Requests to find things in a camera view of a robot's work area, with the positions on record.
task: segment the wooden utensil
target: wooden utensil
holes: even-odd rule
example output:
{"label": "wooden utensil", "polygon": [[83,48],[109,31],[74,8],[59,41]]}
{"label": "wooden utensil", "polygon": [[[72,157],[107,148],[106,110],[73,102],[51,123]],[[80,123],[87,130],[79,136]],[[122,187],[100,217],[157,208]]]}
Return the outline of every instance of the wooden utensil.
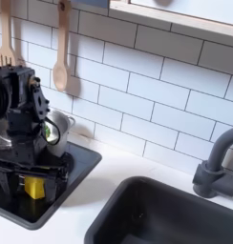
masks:
{"label": "wooden utensil", "polygon": [[2,47],[0,66],[17,65],[17,57],[11,44],[11,0],[0,0],[2,23]]}
{"label": "wooden utensil", "polygon": [[71,8],[71,2],[69,2],[68,0],[60,0],[58,3],[58,54],[57,62],[53,67],[53,82],[57,89],[61,92],[66,89],[67,81],[70,77],[70,69],[67,64],[67,50],[69,37],[69,16]]}

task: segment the wall shelf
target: wall shelf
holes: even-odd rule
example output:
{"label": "wall shelf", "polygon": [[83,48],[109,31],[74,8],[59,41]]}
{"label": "wall shelf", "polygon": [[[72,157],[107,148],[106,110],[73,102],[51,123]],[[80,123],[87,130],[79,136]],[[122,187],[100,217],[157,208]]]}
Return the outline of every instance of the wall shelf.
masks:
{"label": "wall shelf", "polygon": [[171,11],[158,10],[149,7],[134,5],[131,4],[129,0],[111,0],[110,2],[110,10],[123,11],[126,13],[180,24],[187,27],[233,36],[233,25],[215,22],[207,19],[201,19],[198,17],[184,15]]}

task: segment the gray faucet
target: gray faucet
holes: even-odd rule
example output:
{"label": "gray faucet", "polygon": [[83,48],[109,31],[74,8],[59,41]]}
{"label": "gray faucet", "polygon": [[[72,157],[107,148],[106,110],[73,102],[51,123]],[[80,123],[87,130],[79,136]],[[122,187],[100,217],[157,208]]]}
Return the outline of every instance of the gray faucet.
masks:
{"label": "gray faucet", "polygon": [[198,166],[193,179],[193,189],[197,195],[204,198],[215,197],[218,193],[233,196],[233,172],[222,167],[227,150],[232,145],[233,129],[219,137],[209,159]]}

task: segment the tile backsplash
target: tile backsplash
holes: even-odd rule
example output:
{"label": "tile backsplash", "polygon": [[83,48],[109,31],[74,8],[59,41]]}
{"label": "tile backsplash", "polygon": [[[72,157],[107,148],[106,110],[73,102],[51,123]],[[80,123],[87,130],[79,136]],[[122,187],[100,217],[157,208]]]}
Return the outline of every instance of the tile backsplash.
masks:
{"label": "tile backsplash", "polygon": [[[73,132],[194,173],[233,127],[233,37],[73,3],[59,92],[56,4],[12,1],[12,45],[52,108],[75,117]],[[223,165],[233,171],[233,146]]]}

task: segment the black sink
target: black sink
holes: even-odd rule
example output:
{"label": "black sink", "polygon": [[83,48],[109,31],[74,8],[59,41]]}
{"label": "black sink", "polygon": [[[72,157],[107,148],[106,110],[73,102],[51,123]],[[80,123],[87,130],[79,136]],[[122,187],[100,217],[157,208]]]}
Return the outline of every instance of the black sink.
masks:
{"label": "black sink", "polygon": [[123,181],[85,244],[233,244],[233,211],[156,180]]}

